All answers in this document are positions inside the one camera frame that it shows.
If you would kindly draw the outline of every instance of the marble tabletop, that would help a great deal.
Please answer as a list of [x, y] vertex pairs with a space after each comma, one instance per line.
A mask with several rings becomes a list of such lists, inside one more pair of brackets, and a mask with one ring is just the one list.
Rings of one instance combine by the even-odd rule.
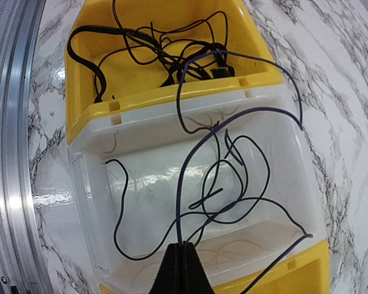
[[[245, 0], [304, 96], [328, 230], [332, 293], [368, 293], [368, 12], [359, 0]], [[83, 0], [47, 0], [29, 100], [29, 167], [55, 293], [98, 293], [74, 202], [65, 134], [64, 47]]]

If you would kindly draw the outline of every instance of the gray marble vein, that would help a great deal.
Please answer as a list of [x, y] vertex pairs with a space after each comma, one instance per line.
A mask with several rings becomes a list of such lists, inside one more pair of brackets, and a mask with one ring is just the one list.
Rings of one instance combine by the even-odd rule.
[[[29, 103], [30, 177], [55, 293], [98, 292], [65, 140], [64, 47], [82, 3], [47, 0]], [[332, 293], [368, 293], [368, 13], [358, 0], [245, 4], [275, 60], [302, 91], [305, 137], [323, 195]]]

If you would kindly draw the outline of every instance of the purple wire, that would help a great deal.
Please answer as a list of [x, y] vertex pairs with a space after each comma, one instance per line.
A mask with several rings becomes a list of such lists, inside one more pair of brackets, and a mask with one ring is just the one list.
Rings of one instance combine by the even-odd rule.
[[287, 74], [287, 76], [290, 78], [290, 80], [292, 81], [296, 91], [297, 91], [297, 96], [298, 96], [298, 100], [299, 100], [299, 109], [300, 109], [300, 118], [298, 119], [294, 114], [280, 109], [280, 108], [275, 108], [275, 107], [255, 107], [255, 108], [250, 108], [244, 111], [241, 111], [239, 113], [236, 113], [235, 115], [231, 116], [230, 118], [228, 118], [227, 120], [225, 120], [224, 122], [222, 122], [219, 125], [216, 125], [198, 144], [196, 144], [196, 146], [191, 150], [191, 152], [187, 155], [183, 166], [180, 170], [180, 174], [178, 176], [178, 183], [177, 183], [177, 194], [176, 194], [176, 230], [177, 230], [177, 242], [179, 246], [183, 245], [183, 236], [182, 236], [182, 226], [181, 226], [181, 197], [182, 197], [182, 187], [183, 187], [183, 179], [184, 179], [184, 174], [185, 174], [185, 170], [191, 160], [191, 158], [194, 156], [194, 154], [196, 153], [196, 151], [198, 151], [198, 149], [207, 141], [209, 140], [212, 136], [214, 136], [218, 131], [220, 131], [222, 128], [226, 127], [228, 124], [230, 124], [231, 122], [233, 122], [234, 120], [240, 118], [243, 115], [247, 115], [249, 113], [254, 113], [254, 112], [258, 112], [258, 111], [270, 111], [270, 112], [276, 112], [276, 113], [282, 113], [284, 115], [290, 116], [295, 122], [296, 124], [300, 127], [301, 130], [303, 130], [303, 126], [302, 126], [302, 117], [303, 117], [303, 111], [302, 111], [302, 101], [301, 101], [301, 95], [300, 95], [300, 90], [296, 84], [296, 82], [294, 81], [292, 75], [286, 70], [284, 69], [282, 66], [279, 66], [278, 64], [267, 60], [267, 59], [263, 59], [263, 58], [259, 58], [259, 57], [253, 57], [253, 56], [247, 56], [247, 55], [243, 55], [240, 53], [235, 53], [235, 52], [230, 52], [230, 51], [225, 51], [225, 50], [220, 50], [220, 51], [211, 51], [208, 52], [206, 54], [203, 55], [199, 55], [193, 59], [190, 59], [184, 67], [184, 71], [183, 71], [183, 75], [180, 79], [180, 83], [178, 84], [178, 88], [177, 88], [177, 97], [176, 97], [176, 107], [177, 107], [177, 115], [178, 115], [178, 119], [180, 121], [180, 124], [182, 125], [183, 130], [188, 133], [188, 134], [194, 134], [197, 131], [199, 131], [202, 128], [198, 128], [196, 130], [189, 130], [184, 123], [183, 120], [183, 116], [182, 116], [182, 112], [181, 112], [181, 107], [180, 107], [180, 95], [181, 95], [181, 91], [183, 88], [183, 84], [185, 81], [185, 76], [186, 73], [188, 71], [188, 66], [199, 60], [202, 59], [204, 57], [210, 56], [210, 55], [214, 55], [214, 54], [229, 54], [229, 55], [234, 55], [234, 56], [238, 56], [238, 57], [243, 57], [243, 58], [247, 58], [247, 59], [252, 59], [252, 60], [257, 60], [257, 61], [261, 61], [261, 62], [266, 62], [268, 64], [272, 64], [275, 67], [278, 67], [280, 70], [282, 70], [285, 74]]

